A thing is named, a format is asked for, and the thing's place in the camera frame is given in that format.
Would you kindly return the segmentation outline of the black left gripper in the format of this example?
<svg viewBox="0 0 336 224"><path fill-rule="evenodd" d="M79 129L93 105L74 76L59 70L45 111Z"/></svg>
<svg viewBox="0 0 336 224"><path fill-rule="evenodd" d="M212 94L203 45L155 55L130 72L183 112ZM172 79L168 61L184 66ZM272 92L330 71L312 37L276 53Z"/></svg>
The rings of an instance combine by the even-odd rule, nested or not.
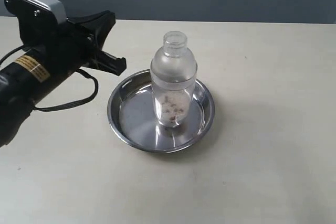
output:
<svg viewBox="0 0 336 224"><path fill-rule="evenodd" d="M114 12L68 17L62 24L53 14L17 18L25 54L15 63L29 72L74 72L84 66L120 76L127 68L124 57L102 50L116 23Z"/></svg>

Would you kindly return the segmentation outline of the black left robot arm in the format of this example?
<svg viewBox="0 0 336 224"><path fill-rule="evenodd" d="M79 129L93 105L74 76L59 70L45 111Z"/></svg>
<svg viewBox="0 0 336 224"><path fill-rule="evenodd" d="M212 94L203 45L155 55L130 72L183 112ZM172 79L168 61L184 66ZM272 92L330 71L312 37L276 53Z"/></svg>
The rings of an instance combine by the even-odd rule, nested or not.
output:
<svg viewBox="0 0 336 224"><path fill-rule="evenodd" d="M24 53L1 70L1 145L9 144L38 103L73 73L91 79L87 68L116 76L125 71L125 58L102 49L115 23L109 10L61 25L50 15L18 19Z"/></svg>

